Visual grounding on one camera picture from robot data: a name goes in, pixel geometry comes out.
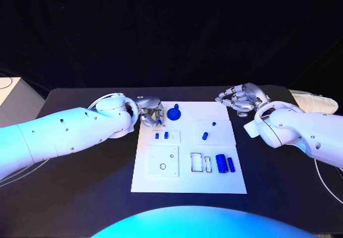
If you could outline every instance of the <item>rectangular cutout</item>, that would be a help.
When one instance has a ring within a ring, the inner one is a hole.
[[[205,167],[206,167],[206,173],[212,173],[212,167],[210,167],[210,158],[205,157]]]
[[[192,172],[203,172],[202,153],[190,153]]]

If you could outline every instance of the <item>white board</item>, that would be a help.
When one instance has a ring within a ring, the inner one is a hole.
[[[167,110],[179,104],[180,119],[169,120]],[[180,193],[239,193],[246,194],[242,169],[239,164],[236,142],[226,106],[216,102],[163,102],[166,126],[140,126],[131,192],[180,192]],[[202,140],[205,131],[207,139]],[[164,132],[177,132],[176,139],[164,139]],[[164,148],[177,146],[179,176],[153,176],[150,172],[151,146]],[[203,172],[192,172],[190,153],[202,153]],[[216,155],[232,157],[236,171],[218,172]],[[210,157],[212,172],[206,172],[205,157]]]

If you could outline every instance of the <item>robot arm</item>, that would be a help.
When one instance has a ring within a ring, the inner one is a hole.
[[[65,110],[1,128],[0,180],[35,163],[75,153],[108,138],[124,136],[134,131],[138,117],[146,126],[158,125],[160,114],[163,115],[158,98],[140,97],[137,101],[120,93],[108,94],[88,109]]]
[[[254,121],[245,125],[251,138],[261,136],[274,148],[284,144],[294,145],[311,158],[343,168],[343,117],[326,113],[305,113],[293,104],[271,101],[252,83],[231,88],[216,98],[216,101],[229,105],[238,113],[245,111],[223,99],[228,92],[236,91],[241,91],[238,101],[251,103],[256,111]]]

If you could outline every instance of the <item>black table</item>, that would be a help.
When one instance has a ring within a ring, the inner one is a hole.
[[[84,107],[102,95],[153,95],[163,101],[213,101],[222,87],[56,89],[39,117]],[[264,86],[274,100],[295,104],[288,90]],[[343,205],[320,182],[314,160],[294,146],[272,149],[251,139],[229,110],[248,194],[131,193],[140,124],[135,131],[89,149],[52,159],[23,179],[0,188],[0,237],[82,237],[128,216],[156,208],[200,205],[236,209],[318,233],[343,233]],[[333,166],[320,164],[323,178],[343,198]]]

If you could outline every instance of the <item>robotic hand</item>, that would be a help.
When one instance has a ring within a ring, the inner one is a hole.
[[[161,124],[158,98],[133,100],[122,93],[112,93],[97,99],[88,109],[73,108],[1,128],[0,180],[35,163],[124,136],[134,131],[138,117],[148,127]]]
[[[232,93],[232,99],[223,99]],[[228,89],[216,102],[232,107],[241,117],[256,111],[245,125],[251,138],[261,136],[272,148],[294,145],[311,158],[343,168],[343,117],[305,113],[295,105],[272,101],[252,83]]]

